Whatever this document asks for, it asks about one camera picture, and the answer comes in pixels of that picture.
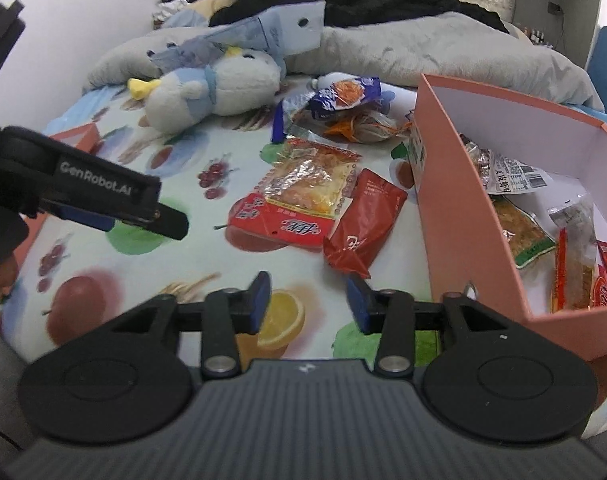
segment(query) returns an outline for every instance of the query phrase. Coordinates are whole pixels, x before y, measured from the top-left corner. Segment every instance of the fruit print tablecloth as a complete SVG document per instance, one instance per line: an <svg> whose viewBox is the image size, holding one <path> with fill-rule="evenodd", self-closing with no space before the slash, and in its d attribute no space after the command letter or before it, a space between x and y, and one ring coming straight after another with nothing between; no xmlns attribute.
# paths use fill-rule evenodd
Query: fruit print tablecloth
<svg viewBox="0 0 607 480"><path fill-rule="evenodd" d="M290 80L287 91L302 91L308 81ZM391 101L394 92L387 92L384 105ZM6 341L33 361L159 292L199 301L219 288L245 288L259 270L267 270L274 294L262 331L238 336L245 363L253 357L330 358L376 348L350 325L343 277L320 252L226 227L231 208L270 168L273 113L274 107L264 107L242 116L210 117L179 136L160 139L141 103L127 92L116 94L92 117L102 137L96 153L160 177L162 202L187 213L189 233L174 241L119 222L103 233L49 218L3 305L0 331ZM397 144L351 149L363 156L362 167L400 184L407 168L403 158L393 158L403 157L395 151ZM371 273L376 288L430 297L412 191ZM340 348L333 348L340 330ZM199 362L199 334L183 335L180 356L187 364Z"/></svg>

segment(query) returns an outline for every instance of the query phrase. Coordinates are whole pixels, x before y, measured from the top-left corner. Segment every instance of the stuffed animal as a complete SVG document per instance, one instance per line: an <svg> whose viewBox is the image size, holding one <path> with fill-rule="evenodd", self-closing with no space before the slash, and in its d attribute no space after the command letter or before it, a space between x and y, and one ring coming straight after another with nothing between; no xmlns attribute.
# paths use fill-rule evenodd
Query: stuffed animal
<svg viewBox="0 0 607 480"><path fill-rule="evenodd" d="M210 114L237 115L272 104L282 70L266 52L230 47L203 68L178 68L159 79L129 79L132 97L145 100L150 125L175 135Z"/></svg>

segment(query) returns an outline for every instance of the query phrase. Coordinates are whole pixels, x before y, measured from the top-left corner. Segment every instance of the barcode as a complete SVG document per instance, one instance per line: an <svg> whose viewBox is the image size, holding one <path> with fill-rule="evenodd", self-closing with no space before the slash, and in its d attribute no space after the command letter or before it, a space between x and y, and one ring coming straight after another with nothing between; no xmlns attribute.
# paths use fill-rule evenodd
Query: barcode
<svg viewBox="0 0 607 480"><path fill-rule="evenodd" d="M526 177L528 178L528 183L532 187L543 187L547 185L543 177L538 173L529 174L526 175Z"/></svg>

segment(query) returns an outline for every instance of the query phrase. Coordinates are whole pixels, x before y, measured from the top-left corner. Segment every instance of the silver screw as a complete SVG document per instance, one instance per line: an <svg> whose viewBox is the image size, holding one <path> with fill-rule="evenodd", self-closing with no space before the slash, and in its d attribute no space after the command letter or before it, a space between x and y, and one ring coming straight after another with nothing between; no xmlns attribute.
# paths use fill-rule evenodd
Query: silver screw
<svg viewBox="0 0 607 480"><path fill-rule="evenodd" d="M401 355L386 355L379 359L379 368L386 372L404 372L410 368L410 361Z"/></svg>
<svg viewBox="0 0 607 480"><path fill-rule="evenodd" d="M234 368L236 361L228 355L213 355L206 359L204 366L209 372L224 374Z"/></svg>

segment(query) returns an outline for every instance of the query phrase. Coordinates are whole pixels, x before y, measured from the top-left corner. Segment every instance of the gray ribbed panel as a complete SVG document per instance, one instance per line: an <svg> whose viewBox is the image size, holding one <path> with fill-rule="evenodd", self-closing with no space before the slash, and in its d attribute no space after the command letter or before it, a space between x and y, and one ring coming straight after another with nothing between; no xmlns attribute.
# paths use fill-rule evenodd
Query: gray ribbed panel
<svg viewBox="0 0 607 480"><path fill-rule="evenodd" d="M206 384L175 423L152 436L105 449L41 440L8 472L16 480L586 480L607 474L607 463L577 440L538 449L484 446L436 422L407 383L375 378L359 361L311 363L315 369L306 374L299 370L303 362L256 361L240 378Z"/></svg>

